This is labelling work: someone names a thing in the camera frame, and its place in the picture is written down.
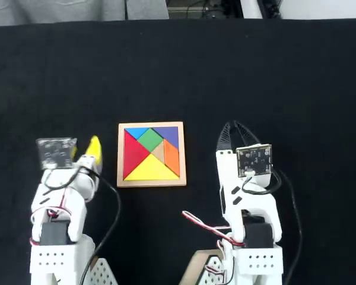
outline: blue triangle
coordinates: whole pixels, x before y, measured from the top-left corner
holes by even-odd
[[[159,135],[179,150],[179,138],[177,126],[158,126],[153,128]]]
[[[126,128],[125,131],[129,132],[136,140],[147,131],[148,128]]]

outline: black tabletop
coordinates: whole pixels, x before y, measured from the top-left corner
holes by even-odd
[[[116,183],[120,122],[183,121],[187,186],[120,189],[119,226],[100,252],[119,284],[177,284],[221,218],[215,148],[237,119],[273,145],[291,178],[304,245],[291,284],[356,284],[356,20],[132,21],[0,27],[0,284],[30,284],[35,140],[101,139]],[[298,230],[275,194],[285,267]],[[116,211],[100,187],[85,232],[97,243]]]

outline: red triangle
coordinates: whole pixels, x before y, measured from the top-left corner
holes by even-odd
[[[133,136],[124,131],[123,180],[149,155]]]

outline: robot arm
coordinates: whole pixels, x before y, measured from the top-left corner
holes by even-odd
[[[101,148],[97,137],[93,137],[86,154],[69,169],[46,169],[31,205],[33,223],[32,239],[40,242],[42,225],[55,221],[69,221],[68,237],[71,242],[77,242],[82,236],[87,209],[86,202],[92,200],[97,188],[97,177],[91,177],[87,167],[97,173],[101,171]],[[58,188],[75,179],[66,187]]]
[[[222,237],[217,268],[205,264],[198,285],[281,285],[283,273],[281,240],[282,229],[275,198],[271,193],[281,185],[266,190],[271,174],[271,145],[260,144],[245,127],[253,143],[231,148],[230,124],[226,124],[218,140],[216,159],[220,182],[222,216],[230,225],[230,232],[219,233],[186,212],[194,223]]]
[[[75,142],[69,138],[37,141],[44,173],[31,205],[31,285],[92,285],[99,281],[117,285],[105,259],[100,258],[90,269],[95,244],[82,233],[85,203],[93,199],[99,183],[92,171],[99,174],[102,168],[100,142],[93,137],[86,153],[74,163]],[[106,275],[99,280],[103,270]]]

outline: purple triangle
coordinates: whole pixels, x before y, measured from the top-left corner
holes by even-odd
[[[170,144],[179,150],[178,127],[177,126],[158,126],[153,128],[159,135],[165,138]]]

